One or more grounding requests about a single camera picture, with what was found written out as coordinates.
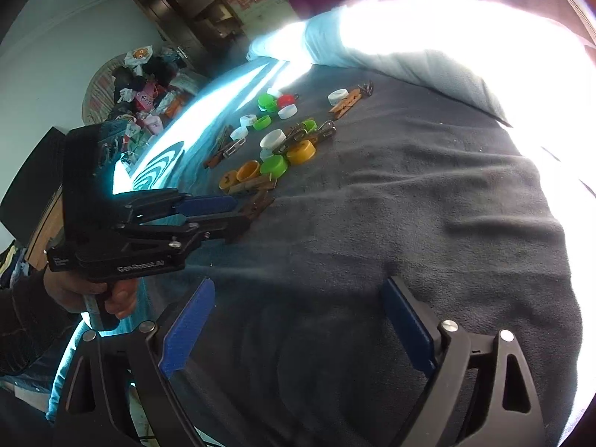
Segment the person's left hand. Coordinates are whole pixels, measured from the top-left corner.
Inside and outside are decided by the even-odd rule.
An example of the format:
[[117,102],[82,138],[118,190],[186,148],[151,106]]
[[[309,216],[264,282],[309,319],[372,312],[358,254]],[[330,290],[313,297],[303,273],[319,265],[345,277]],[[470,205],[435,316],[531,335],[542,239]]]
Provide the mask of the person's left hand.
[[[85,311],[86,296],[98,296],[108,291],[106,283],[91,283],[75,272],[44,271],[44,289],[47,294],[69,313]],[[138,279],[114,283],[105,300],[105,309],[118,319],[131,315],[137,302]]]

